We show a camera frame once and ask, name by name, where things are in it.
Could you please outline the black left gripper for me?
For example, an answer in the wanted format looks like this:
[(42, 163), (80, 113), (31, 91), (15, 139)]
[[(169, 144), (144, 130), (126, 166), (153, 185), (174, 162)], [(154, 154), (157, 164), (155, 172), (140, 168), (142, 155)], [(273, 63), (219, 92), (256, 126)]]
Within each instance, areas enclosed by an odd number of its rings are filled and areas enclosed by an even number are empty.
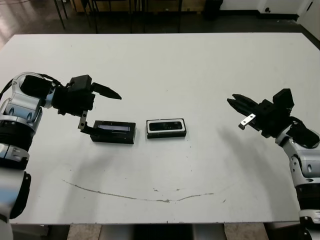
[[(93, 109), (95, 95), (98, 93), (101, 96), (110, 99), (121, 100), (122, 97), (111, 88), (99, 83), (92, 83), (91, 86), (73, 88), (73, 87), (58, 87), (53, 95), (52, 107), (57, 109), (60, 115), (70, 114), (72, 116), (83, 117), (83, 112)], [(87, 122), (80, 123), (80, 132), (87, 135), (95, 135), (96, 129), (87, 125)]]

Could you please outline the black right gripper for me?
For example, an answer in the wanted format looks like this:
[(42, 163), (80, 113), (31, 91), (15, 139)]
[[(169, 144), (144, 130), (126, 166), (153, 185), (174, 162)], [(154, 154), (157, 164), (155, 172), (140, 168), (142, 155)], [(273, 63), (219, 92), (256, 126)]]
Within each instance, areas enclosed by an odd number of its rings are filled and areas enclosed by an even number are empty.
[(261, 131), (264, 137), (277, 137), (291, 124), (291, 105), (276, 104), (266, 99), (257, 103), (241, 94), (232, 94), (232, 96), (234, 99), (228, 98), (227, 102), (238, 113), (246, 116), (239, 124), (242, 130), (251, 126)]

